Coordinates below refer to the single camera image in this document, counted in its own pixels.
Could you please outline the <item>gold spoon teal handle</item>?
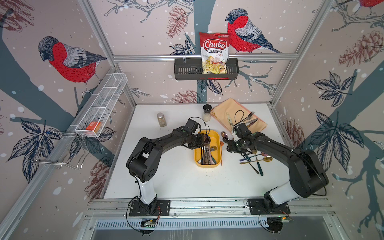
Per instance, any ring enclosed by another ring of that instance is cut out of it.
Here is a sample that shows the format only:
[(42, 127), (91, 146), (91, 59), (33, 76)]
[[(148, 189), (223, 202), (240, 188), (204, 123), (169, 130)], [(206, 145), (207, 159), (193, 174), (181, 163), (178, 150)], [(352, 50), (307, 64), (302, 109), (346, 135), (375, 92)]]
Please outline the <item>gold spoon teal handle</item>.
[[(254, 151), (252, 151), (252, 153), (254, 154), (256, 160), (258, 160), (258, 159), (257, 159), (257, 156), (259, 155), (259, 154), (258, 154), (258, 151), (254, 150)], [(258, 166), (258, 170), (256, 170), (256, 172), (257, 172), (259, 175), (263, 176), (264, 173), (263, 173), (263, 170), (262, 170), (261, 165), (260, 165), (259, 162), (257, 162), (257, 166)]]

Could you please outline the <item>iridescent rainbow spoon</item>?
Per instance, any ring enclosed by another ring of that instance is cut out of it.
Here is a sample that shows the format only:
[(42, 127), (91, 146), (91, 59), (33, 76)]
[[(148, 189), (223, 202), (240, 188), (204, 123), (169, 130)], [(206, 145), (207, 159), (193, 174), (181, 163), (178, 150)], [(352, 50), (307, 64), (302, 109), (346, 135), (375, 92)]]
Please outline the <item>iridescent rainbow spoon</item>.
[(228, 134), (226, 132), (221, 132), (221, 136), (223, 139), (228, 139)]

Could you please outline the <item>orange plastic spoon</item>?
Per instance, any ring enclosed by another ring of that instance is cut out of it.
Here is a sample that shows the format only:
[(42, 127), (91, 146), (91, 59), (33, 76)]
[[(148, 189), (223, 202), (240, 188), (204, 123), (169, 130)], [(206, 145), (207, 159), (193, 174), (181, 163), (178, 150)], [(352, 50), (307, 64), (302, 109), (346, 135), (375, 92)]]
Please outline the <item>orange plastic spoon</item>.
[(223, 145), (224, 145), (224, 142), (223, 141), (220, 141), (220, 163), (221, 163), (221, 166), (223, 166)]

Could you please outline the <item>yellow plastic storage box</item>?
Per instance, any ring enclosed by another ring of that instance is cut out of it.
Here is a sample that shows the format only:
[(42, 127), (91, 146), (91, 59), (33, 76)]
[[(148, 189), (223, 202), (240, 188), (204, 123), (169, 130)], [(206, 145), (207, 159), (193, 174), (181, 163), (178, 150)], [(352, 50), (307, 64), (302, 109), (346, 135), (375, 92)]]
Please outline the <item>yellow plastic storage box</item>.
[(215, 168), (222, 164), (222, 145), (220, 136), (216, 131), (202, 131), (210, 138), (210, 143), (195, 149), (194, 158), (197, 166), (201, 168)]

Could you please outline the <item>blue metal spoon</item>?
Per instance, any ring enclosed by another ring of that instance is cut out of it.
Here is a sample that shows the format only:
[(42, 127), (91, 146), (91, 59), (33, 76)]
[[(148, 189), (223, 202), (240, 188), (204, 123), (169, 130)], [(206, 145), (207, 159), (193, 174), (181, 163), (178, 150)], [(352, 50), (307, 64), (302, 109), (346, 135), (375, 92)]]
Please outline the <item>blue metal spoon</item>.
[(201, 160), (199, 164), (204, 165), (204, 148), (201, 148)]

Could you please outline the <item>steel spoon patterned handle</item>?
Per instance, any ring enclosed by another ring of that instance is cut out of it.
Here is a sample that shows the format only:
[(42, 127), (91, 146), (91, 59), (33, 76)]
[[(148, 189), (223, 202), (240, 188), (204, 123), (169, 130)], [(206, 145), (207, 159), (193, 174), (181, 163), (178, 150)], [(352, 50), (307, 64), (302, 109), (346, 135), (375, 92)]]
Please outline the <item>steel spoon patterned handle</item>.
[(217, 164), (217, 162), (214, 159), (214, 157), (212, 156), (212, 152), (210, 150), (209, 150), (209, 163), (210, 163), (210, 165), (216, 165)]

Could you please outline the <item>purple spoon black handle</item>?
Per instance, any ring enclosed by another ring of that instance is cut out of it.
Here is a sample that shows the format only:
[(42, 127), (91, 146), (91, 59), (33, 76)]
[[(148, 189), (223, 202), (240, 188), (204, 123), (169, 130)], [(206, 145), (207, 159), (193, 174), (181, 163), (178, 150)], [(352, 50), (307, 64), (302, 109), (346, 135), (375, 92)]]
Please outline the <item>purple spoon black handle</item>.
[(206, 147), (210, 146), (211, 139), (208, 134), (204, 134), (204, 165), (205, 164), (205, 153), (206, 153)]

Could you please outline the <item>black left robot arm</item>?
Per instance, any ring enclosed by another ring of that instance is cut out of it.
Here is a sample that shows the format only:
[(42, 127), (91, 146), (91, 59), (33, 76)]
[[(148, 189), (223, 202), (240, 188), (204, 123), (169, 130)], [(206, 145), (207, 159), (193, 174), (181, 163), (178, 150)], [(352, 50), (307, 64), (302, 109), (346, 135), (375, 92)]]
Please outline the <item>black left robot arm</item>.
[(171, 133), (156, 139), (143, 137), (139, 140), (126, 167), (131, 176), (139, 184), (139, 203), (150, 210), (156, 207), (157, 194), (155, 193), (152, 178), (156, 174), (161, 157), (167, 151), (176, 147), (185, 147), (190, 150), (199, 149), (210, 142), (210, 137), (201, 132), (199, 123), (188, 119), (187, 123)]

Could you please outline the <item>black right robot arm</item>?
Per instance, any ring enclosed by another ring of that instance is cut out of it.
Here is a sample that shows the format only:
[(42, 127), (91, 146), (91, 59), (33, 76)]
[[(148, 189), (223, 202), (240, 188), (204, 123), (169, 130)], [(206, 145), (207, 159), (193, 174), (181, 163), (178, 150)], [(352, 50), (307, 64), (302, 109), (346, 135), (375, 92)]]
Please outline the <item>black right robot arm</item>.
[(246, 124), (234, 126), (235, 137), (224, 138), (227, 151), (248, 156), (250, 151), (258, 151), (283, 163), (289, 170), (289, 181), (264, 194), (266, 209), (279, 207), (299, 197), (307, 198), (325, 188), (329, 178), (316, 153), (290, 148), (270, 139), (263, 133), (252, 133)]

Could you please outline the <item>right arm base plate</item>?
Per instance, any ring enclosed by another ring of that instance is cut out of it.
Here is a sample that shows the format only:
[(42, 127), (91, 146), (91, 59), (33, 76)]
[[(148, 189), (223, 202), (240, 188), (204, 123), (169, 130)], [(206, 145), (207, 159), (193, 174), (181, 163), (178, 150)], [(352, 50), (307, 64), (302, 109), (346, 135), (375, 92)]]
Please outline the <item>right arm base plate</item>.
[(287, 203), (276, 205), (274, 202), (264, 198), (247, 199), (246, 206), (251, 215), (290, 215), (291, 211)]

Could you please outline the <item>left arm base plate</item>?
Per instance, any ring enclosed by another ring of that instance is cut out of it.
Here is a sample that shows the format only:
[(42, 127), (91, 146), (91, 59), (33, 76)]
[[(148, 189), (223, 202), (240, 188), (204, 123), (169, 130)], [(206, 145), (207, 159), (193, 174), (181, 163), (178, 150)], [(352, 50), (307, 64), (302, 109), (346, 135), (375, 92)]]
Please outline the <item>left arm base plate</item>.
[(147, 216), (169, 216), (171, 201), (154, 199), (149, 205), (140, 200), (133, 200), (129, 204), (130, 217), (147, 217)]

